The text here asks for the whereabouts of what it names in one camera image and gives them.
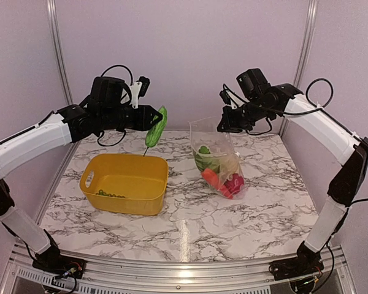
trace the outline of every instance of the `yellow basket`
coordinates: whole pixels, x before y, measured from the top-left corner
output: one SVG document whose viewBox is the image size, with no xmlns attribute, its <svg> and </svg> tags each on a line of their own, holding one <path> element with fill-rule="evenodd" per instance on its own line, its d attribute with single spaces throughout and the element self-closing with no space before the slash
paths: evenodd
<svg viewBox="0 0 368 294">
<path fill-rule="evenodd" d="M 163 207 L 168 173 L 160 157 L 101 154 L 87 165 L 80 189 L 97 209 L 154 216 Z M 97 195 L 99 190 L 125 198 Z"/>
</svg>

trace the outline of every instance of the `orange carrot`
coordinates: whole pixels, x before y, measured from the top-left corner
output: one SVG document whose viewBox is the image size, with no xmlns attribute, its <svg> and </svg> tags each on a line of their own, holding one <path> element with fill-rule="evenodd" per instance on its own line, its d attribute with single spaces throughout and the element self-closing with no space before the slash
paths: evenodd
<svg viewBox="0 0 368 294">
<path fill-rule="evenodd" d="M 206 168 L 202 172 L 202 177 L 216 190 L 220 191 L 226 198 L 233 199 L 232 193 L 220 182 L 218 175 L 211 169 Z"/>
</svg>

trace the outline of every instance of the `white marble tabletop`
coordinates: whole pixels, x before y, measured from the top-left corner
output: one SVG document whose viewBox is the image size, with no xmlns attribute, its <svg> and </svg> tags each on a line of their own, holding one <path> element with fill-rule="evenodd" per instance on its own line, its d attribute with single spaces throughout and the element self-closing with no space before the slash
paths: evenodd
<svg viewBox="0 0 368 294">
<path fill-rule="evenodd" d="M 79 188 L 90 159 L 102 153 L 143 154 L 145 133 L 130 132 L 115 147 L 82 141 L 45 213 L 41 227 L 60 248 L 135 260 L 212 262 L 290 254 L 317 219 L 312 200 L 278 135 L 232 135 L 248 189 L 243 199 L 212 192 L 191 153 L 189 132 L 163 133 L 148 155 L 163 157 L 169 179 L 157 216 L 93 208 Z M 105 143 L 120 134 L 109 132 Z"/>
</svg>

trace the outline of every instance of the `toy cucumber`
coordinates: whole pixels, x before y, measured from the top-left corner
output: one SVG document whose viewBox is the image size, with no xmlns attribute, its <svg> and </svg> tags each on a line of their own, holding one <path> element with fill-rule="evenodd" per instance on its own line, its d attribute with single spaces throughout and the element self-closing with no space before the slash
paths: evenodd
<svg viewBox="0 0 368 294">
<path fill-rule="evenodd" d="M 146 146 L 148 148 L 152 148 L 155 145 L 157 145 L 159 138 L 161 138 L 162 132 L 164 131 L 167 123 L 167 110 L 165 106 L 161 106 L 158 112 L 163 115 L 163 118 L 162 121 L 157 123 L 154 127 L 151 128 L 151 130 L 148 131 L 145 140 Z"/>
</svg>

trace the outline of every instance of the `plastic bag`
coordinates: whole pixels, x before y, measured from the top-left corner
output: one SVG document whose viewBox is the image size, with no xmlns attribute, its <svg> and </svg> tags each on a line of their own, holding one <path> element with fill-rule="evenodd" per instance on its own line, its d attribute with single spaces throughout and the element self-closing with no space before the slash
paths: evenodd
<svg viewBox="0 0 368 294">
<path fill-rule="evenodd" d="M 209 186 L 228 199 L 241 198 L 245 180 L 230 135 L 217 132 L 218 118 L 190 122 L 191 147 L 197 169 Z"/>
</svg>

